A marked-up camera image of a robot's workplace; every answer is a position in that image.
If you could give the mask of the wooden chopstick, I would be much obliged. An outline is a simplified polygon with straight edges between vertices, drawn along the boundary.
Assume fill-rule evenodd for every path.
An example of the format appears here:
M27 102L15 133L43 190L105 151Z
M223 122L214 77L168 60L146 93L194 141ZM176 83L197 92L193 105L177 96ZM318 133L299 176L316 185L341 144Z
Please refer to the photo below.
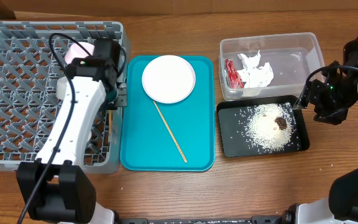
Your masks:
M176 138L175 138L175 136L174 136L172 130L170 129L170 127L169 127L169 125L168 125L168 123L167 123L165 117L163 116L163 114L162 114L160 108L158 107L157 103L156 103L154 100L153 100L153 104L154 104L156 110L158 111L158 113L159 113L159 115L160 115L160 118L161 118L161 120L163 121L163 123L164 123L164 125L165 125L165 127L166 127L166 129L167 129L167 131L168 131L168 133L169 133L169 135L170 135L170 137L172 138L172 140L173 140L175 146L177 147L178 152L179 152L180 155L181 155L181 158L183 159L184 163L186 164L186 163L188 162L188 160L186 159L186 157L185 157L185 155L184 155L184 153L183 153L183 151L182 151L182 149L181 149L179 143L177 142L177 140L176 140Z
M112 111L108 110L109 135L112 134L112 122L113 122Z

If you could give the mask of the grey shallow bowl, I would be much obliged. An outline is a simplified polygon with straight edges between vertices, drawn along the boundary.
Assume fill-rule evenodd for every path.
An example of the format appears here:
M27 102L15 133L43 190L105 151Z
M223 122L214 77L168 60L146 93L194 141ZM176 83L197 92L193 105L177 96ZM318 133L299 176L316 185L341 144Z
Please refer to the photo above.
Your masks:
M67 77L61 77L57 80L56 97L59 100L64 100L66 95L68 79Z

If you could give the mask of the brown food chunk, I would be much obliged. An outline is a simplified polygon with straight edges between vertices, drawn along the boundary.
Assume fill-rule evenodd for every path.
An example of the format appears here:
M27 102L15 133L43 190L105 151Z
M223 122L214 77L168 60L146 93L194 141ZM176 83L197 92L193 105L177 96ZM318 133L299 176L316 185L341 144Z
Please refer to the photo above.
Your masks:
M275 122L280 130L287 129L287 121L283 117L277 117L275 118Z

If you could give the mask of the large white round plate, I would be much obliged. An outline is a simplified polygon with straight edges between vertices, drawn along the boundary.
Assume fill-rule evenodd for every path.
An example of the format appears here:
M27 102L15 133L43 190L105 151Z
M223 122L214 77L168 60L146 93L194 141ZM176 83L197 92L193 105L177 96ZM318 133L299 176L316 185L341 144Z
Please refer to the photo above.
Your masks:
M163 55L147 64L142 73L142 86L156 102L173 104L187 98L196 84L190 63L176 55Z

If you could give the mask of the pile of white rice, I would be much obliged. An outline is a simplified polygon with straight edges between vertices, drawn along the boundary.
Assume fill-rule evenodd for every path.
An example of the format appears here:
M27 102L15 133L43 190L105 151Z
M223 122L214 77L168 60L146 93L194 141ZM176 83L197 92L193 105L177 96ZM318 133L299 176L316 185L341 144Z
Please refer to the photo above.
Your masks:
M235 110L242 150L250 156L295 152L301 149L295 115L290 103L245 106ZM280 130L275 118L283 117L287 129Z

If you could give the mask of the white napkin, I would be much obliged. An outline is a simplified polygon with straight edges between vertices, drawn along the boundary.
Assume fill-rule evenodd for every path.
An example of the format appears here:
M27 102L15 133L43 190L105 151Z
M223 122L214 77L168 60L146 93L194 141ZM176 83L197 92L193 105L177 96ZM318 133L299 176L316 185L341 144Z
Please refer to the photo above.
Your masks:
M245 88L259 88L268 86L273 80L274 74L269 62L260 65L261 54L248 57L246 54L237 55L241 60L243 69L238 74Z

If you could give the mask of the red snack wrapper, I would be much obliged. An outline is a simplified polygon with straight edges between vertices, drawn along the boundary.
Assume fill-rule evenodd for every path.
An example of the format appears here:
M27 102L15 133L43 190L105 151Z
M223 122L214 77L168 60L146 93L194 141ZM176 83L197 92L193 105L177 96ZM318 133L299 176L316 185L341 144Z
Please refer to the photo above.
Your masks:
M228 58L225 59L225 68L227 73L228 85L231 89L239 89L244 87L244 82L241 80L241 76L234 68L234 62Z

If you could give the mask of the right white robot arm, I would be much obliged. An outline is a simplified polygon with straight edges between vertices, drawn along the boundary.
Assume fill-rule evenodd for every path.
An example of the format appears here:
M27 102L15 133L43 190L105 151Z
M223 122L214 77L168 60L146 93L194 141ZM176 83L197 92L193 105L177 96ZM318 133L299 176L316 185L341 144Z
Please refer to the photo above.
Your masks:
M358 37L343 48L343 63L334 61L309 74L293 105L314 105L314 121L338 125L358 101ZM326 198L294 204L281 217L282 223L358 223L358 168L337 178Z

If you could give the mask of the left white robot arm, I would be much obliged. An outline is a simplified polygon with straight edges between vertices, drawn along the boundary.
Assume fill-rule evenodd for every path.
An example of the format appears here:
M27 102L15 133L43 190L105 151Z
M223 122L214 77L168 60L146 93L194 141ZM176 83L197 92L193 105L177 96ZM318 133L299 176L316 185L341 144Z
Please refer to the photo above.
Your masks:
M34 162L21 162L16 179L26 214L49 223L116 223L114 211L96 201L96 189L81 168L88 134L101 108L118 108L117 78L125 50L115 41L97 39L94 51L64 68L68 79L53 128Z

